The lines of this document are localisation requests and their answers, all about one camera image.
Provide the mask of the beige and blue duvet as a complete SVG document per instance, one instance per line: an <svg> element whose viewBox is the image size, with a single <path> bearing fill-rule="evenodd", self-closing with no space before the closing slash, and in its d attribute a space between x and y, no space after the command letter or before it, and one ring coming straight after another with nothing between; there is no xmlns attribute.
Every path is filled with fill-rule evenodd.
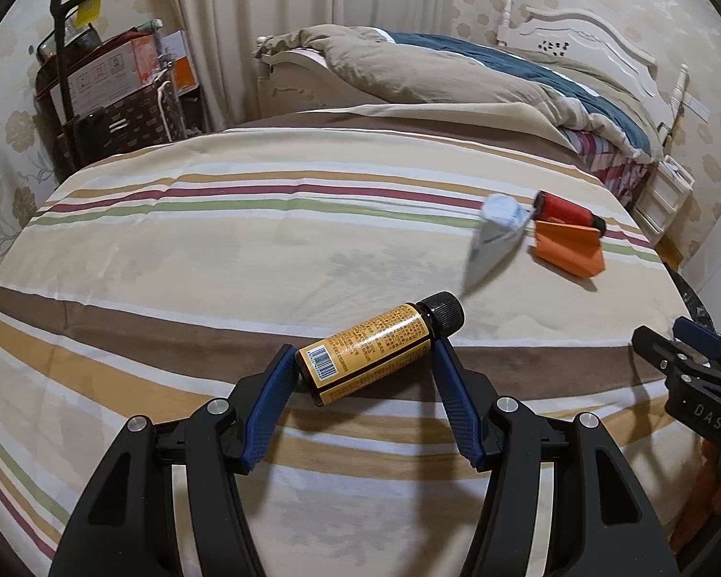
<svg viewBox="0 0 721 577"><path fill-rule="evenodd" d="M649 162L663 146L641 102L608 75L568 59L441 35L323 24L260 40L256 55L311 50L342 81L388 103L523 103L556 128L591 132L627 158Z"/></svg>

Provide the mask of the white plastic drawer unit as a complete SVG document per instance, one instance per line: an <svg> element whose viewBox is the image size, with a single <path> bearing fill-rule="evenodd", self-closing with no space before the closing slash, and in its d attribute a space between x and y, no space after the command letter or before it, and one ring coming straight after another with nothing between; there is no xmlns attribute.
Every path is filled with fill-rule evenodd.
<svg viewBox="0 0 721 577"><path fill-rule="evenodd" d="M657 246L693 193L693 176L671 155L654 165L633 207L633 217L651 246Z"/></svg>

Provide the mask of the white orange cardboard box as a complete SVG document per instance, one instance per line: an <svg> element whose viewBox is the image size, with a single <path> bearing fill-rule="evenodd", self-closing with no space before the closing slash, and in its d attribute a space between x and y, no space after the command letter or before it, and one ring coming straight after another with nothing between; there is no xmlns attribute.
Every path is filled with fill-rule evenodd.
<svg viewBox="0 0 721 577"><path fill-rule="evenodd" d="M87 116L150 84L160 73L159 51L152 34L141 34L108 48L88 64L67 73L71 115Z"/></svg>

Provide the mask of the white footboard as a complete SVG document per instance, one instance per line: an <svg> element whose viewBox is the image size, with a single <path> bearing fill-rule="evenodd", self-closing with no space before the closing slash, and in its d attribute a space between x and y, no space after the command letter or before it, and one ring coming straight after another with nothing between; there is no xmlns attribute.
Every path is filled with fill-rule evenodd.
<svg viewBox="0 0 721 577"><path fill-rule="evenodd" d="M255 70L262 119L295 112L384 104L354 88L328 68L323 55L307 48L266 53L268 37L256 38Z"/></svg>

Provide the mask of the striped bed sheet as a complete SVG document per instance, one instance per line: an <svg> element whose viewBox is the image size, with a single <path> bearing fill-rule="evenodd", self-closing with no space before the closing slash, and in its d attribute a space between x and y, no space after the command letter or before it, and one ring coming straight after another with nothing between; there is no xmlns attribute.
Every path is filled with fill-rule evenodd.
<svg viewBox="0 0 721 577"><path fill-rule="evenodd" d="M491 194L606 219L577 280L523 241L462 298L463 365L535 412L599 415L666 529L701 455L633 354L684 314L628 211L534 117L373 108L276 117L116 156L66 180L0 264L0 576L43 576L133 415L187 417L302 347L459 292Z"/></svg>

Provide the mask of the plaid bed sheet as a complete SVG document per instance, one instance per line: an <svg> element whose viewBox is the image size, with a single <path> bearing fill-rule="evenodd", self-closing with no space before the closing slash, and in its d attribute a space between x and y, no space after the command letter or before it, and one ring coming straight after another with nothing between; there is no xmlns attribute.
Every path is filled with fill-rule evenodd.
<svg viewBox="0 0 721 577"><path fill-rule="evenodd" d="M630 211L650 177L651 164L627 158L611 142L598 134L560 129L578 156L577 167L598 178Z"/></svg>

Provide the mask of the white wooden headboard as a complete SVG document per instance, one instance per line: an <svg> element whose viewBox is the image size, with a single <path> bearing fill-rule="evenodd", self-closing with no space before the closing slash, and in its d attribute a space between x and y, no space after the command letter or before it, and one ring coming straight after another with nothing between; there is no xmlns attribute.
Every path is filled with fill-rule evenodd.
<svg viewBox="0 0 721 577"><path fill-rule="evenodd" d="M575 60L615 79L645 107L661 139L675 129L684 112L689 66L680 65L676 82L664 99L658 86L659 64L650 52L630 42L615 26L584 9L527 7L525 17L512 25L516 0L505 0L497 43L516 50L545 53Z"/></svg>

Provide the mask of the red label bottle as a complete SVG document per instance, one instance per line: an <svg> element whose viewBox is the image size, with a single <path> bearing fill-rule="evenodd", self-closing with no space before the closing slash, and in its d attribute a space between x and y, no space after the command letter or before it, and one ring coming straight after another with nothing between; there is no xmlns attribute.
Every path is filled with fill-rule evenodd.
<svg viewBox="0 0 721 577"><path fill-rule="evenodd" d="M585 228L596 229L601 236L604 236L607 232L607 224L603 217L595 215L586 207L561 198L549 191L538 191L534 198L533 207L535 220L569 224L570 226L584 226Z"/></svg>

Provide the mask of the black trash bag bin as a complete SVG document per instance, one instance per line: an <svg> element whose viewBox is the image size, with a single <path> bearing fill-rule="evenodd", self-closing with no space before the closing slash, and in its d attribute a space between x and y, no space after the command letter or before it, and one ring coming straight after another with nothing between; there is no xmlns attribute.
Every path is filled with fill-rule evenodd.
<svg viewBox="0 0 721 577"><path fill-rule="evenodd" d="M672 280L683 299L688 316L680 316L673 325L673 336L705 356L721 355L721 338L705 305L684 277L673 274Z"/></svg>

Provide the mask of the small orange white box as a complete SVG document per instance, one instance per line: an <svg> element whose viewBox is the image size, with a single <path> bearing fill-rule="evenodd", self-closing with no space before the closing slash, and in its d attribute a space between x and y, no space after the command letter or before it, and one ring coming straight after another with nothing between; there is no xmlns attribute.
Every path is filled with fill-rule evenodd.
<svg viewBox="0 0 721 577"><path fill-rule="evenodd" d="M161 38L161 55L168 59L172 70L175 90L179 95L195 91L199 88L194 61L187 47L186 34L183 30L164 35Z"/></svg>

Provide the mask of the black hand trolley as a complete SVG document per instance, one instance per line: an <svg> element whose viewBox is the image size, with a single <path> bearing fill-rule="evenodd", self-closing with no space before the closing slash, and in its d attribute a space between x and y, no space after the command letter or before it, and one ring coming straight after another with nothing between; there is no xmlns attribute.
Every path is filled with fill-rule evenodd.
<svg viewBox="0 0 721 577"><path fill-rule="evenodd" d="M55 43L55 55L57 55L57 77L58 87L60 88L60 96L64 118L62 121L64 137L66 137L67 146L69 146L71 163L75 169L82 168L82 159L80 159L78 143L76 143L74 123L75 112L73 109L73 101L71 100L71 91L69 86L69 75L67 74L66 57L64 57L64 46L66 46L66 18L69 13L87 0L50 0L50 14L53 17L54 29L53 38Z"/></svg>

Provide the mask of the brown patterned storage box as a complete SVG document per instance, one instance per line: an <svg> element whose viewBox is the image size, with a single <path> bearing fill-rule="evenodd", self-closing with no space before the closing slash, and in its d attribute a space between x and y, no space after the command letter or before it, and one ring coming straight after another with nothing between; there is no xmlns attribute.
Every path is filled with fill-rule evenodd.
<svg viewBox="0 0 721 577"><path fill-rule="evenodd" d="M113 155L186 139L181 103L170 78L64 125L55 151L63 169L79 171Z"/></svg>

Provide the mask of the yellow label brown bottle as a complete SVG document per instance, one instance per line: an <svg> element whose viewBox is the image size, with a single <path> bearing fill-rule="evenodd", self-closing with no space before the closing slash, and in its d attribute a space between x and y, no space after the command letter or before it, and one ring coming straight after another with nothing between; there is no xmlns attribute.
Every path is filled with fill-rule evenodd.
<svg viewBox="0 0 721 577"><path fill-rule="evenodd" d="M297 360L313 401L325 406L426 357L463 323L460 300L439 292L300 348Z"/></svg>

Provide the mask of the white wall switch panel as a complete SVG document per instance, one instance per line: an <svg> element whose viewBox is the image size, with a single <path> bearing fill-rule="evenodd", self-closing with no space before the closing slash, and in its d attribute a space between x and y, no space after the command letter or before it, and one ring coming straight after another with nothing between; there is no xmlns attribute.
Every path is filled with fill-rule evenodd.
<svg viewBox="0 0 721 577"><path fill-rule="evenodd" d="M687 92L684 95L684 104L686 108L689 108L689 110L691 110L694 115L697 115L698 119L702 120L704 123L707 123L707 121L710 120L711 111L702 103L702 101L693 97L690 92Z"/></svg>

